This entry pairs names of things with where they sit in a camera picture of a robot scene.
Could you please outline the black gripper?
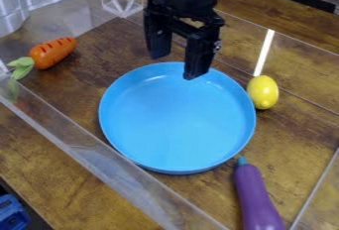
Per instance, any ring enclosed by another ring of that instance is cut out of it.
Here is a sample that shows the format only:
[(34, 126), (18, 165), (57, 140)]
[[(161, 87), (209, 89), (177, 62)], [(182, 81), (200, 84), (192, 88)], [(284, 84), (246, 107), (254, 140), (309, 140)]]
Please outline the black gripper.
[(170, 53), (172, 34), (186, 39), (182, 77), (192, 80), (209, 71), (220, 49), (224, 19), (216, 14), (217, 0), (146, 0), (142, 13), (145, 45), (152, 59)]

